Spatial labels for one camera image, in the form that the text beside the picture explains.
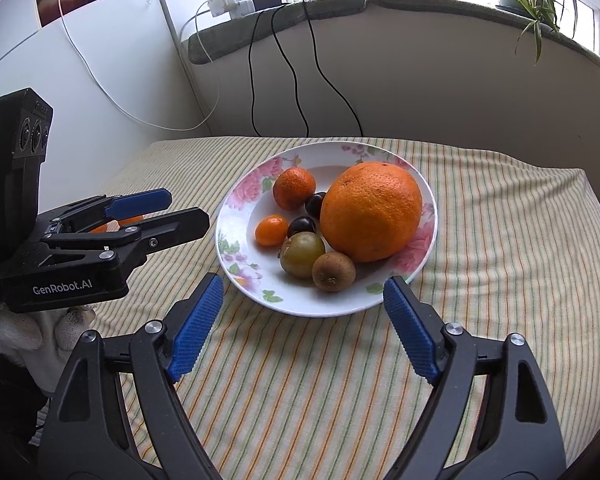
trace kiwi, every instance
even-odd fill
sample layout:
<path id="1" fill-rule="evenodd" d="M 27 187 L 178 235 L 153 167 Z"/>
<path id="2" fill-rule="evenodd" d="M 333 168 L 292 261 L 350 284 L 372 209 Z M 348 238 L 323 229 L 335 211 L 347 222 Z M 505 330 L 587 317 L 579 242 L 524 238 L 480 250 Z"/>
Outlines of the kiwi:
<path id="1" fill-rule="evenodd" d="M 340 292 L 356 279 L 356 267 L 345 254 L 326 253 L 315 261 L 311 275 L 320 290 Z"/>

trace camera lens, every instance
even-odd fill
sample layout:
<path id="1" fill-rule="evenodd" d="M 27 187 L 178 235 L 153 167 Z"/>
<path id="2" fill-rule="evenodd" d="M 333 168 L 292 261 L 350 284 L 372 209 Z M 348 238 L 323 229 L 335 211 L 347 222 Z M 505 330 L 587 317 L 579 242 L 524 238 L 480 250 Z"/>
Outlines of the camera lens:
<path id="1" fill-rule="evenodd" d="M 24 150 L 25 146 L 29 142 L 29 137 L 31 136 L 31 125 L 29 123 L 29 118 L 24 119 L 22 126 L 20 127 L 20 149 Z"/>
<path id="2" fill-rule="evenodd" d="M 33 127 L 33 137 L 31 137 L 31 151 L 35 152 L 40 145 L 40 140 L 42 139 L 42 127 L 40 127 L 40 123 L 36 122 Z"/>
<path id="3" fill-rule="evenodd" d="M 42 130 L 42 149 L 44 150 L 46 148 L 46 143 L 49 140 L 49 128 L 48 126 L 45 126 L 45 129 Z"/>

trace metal screw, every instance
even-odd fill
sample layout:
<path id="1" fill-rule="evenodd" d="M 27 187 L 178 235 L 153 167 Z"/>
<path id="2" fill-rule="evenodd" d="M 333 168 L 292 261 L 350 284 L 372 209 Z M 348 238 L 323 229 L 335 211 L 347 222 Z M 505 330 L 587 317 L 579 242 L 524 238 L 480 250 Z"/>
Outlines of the metal screw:
<path id="1" fill-rule="evenodd" d="M 525 338 L 517 333 L 511 334 L 509 339 L 515 346 L 522 346 L 525 343 Z"/>
<path id="2" fill-rule="evenodd" d="M 462 325 L 459 323 L 455 323 L 455 322 L 447 323 L 445 325 L 445 329 L 451 335 L 460 335 L 462 332 L 464 332 L 464 328 L 462 328 Z"/>
<path id="3" fill-rule="evenodd" d="M 150 321 L 144 326 L 144 331 L 149 334 L 157 334 L 162 330 L 162 323 L 160 321 Z"/>
<path id="4" fill-rule="evenodd" d="M 97 332 L 95 330 L 87 330 L 87 332 L 83 333 L 80 336 L 80 339 L 84 343 L 90 343 L 90 342 L 94 341 L 94 339 L 96 339 L 96 334 L 97 334 Z"/>

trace striped tablecloth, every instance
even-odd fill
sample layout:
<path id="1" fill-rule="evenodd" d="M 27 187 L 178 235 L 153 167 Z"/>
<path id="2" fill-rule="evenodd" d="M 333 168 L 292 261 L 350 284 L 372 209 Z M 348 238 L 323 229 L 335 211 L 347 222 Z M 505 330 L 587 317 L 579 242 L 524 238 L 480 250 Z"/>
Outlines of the striped tablecloth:
<path id="1" fill-rule="evenodd" d="M 187 297 L 219 269 L 216 214 L 234 181 L 316 140 L 323 139 L 214 137 L 158 142 L 141 153 L 105 191 L 167 187 L 170 210 L 201 207 L 212 227 L 203 240 L 149 257 L 129 280 L 129 295 L 99 307 L 96 328 L 105 336 L 135 331 Z M 600 206 L 584 172 L 423 142 L 364 141 L 411 161 L 438 202 L 440 234 L 414 291 L 474 335 L 526 336 L 572 462 L 600 427 Z M 382 478 L 430 393 L 384 309 L 297 318 L 253 303 L 226 278 L 224 285 L 224 306 L 196 367 L 177 384 L 222 476 Z M 483 384 L 474 383 L 450 462 L 468 449 Z M 156 462 L 128 378 L 123 389 L 139 451 Z"/>

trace black cable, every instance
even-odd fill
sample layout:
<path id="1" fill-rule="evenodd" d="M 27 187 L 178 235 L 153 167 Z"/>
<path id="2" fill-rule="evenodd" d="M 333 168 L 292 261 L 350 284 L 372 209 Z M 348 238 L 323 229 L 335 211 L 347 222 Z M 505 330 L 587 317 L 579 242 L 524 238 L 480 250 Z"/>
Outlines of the black cable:
<path id="1" fill-rule="evenodd" d="M 249 77 L 251 78 L 251 126 L 253 126 L 253 131 L 256 132 L 256 135 L 262 137 L 258 129 L 256 128 L 256 123 L 253 118 L 253 111 L 256 106 L 256 91 L 253 87 L 253 65 L 251 64 L 251 49 L 253 48 L 253 39 L 256 36 L 256 29 L 258 28 L 258 22 L 260 21 L 260 17 L 262 16 L 262 12 L 260 12 L 256 16 L 256 23 L 253 25 L 253 32 L 251 33 L 251 41 L 249 42 Z"/>
<path id="2" fill-rule="evenodd" d="M 291 62 L 286 57 L 284 50 L 282 50 L 282 45 L 280 45 L 280 42 L 278 41 L 278 37 L 276 35 L 276 30 L 273 28 L 273 18 L 275 18 L 276 14 L 278 13 L 278 11 L 280 9 L 282 9 L 282 7 L 278 7 L 276 10 L 274 10 L 271 13 L 271 33 L 273 34 L 273 39 L 276 40 L 276 44 L 278 46 L 280 54 L 282 54 L 282 57 L 285 59 L 286 64 L 288 64 L 289 68 L 291 69 L 291 73 L 294 75 L 294 88 L 296 91 L 296 106 L 298 106 L 298 111 L 300 112 L 300 115 L 302 116 L 302 120 L 304 121 L 304 126 L 306 127 L 306 137 L 309 137 L 309 123 L 306 121 L 306 117 L 304 116 L 304 113 L 302 113 L 302 108 L 300 107 L 300 99 L 298 98 L 298 76 L 296 75 L 296 71 L 292 67 Z"/>
<path id="3" fill-rule="evenodd" d="M 365 134 L 362 131 L 362 125 L 360 124 L 360 119 L 358 118 L 358 115 L 356 114 L 355 110 L 351 107 L 351 105 L 349 104 L 349 101 L 347 101 L 347 98 L 344 97 L 344 95 L 342 95 L 340 93 L 340 91 L 333 85 L 333 83 L 331 83 L 331 81 L 329 81 L 327 76 L 324 75 L 324 72 L 322 72 L 322 69 L 320 68 L 320 63 L 318 62 L 318 47 L 315 44 L 314 27 L 311 24 L 311 19 L 309 18 L 309 13 L 306 10 L 306 0 L 302 0 L 302 8 L 304 9 L 304 16 L 306 17 L 306 22 L 309 25 L 309 30 L 311 31 L 311 41 L 314 44 L 315 67 L 318 69 L 318 72 L 322 76 L 322 79 L 324 79 L 327 82 L 327 84 L 333 89 L 333 91 L 336 92 L 336 94 L 338 94 L 341 97 L 341 99 L 345 102 L 345 104 L 349 107 L 349 110 L 351 110 L 351 113 L 353 114 L 353 116 L 356 119 L 356 122 L 358 123 L 358 129 L 360 130 L 360 137 L 364 137 Z"/>

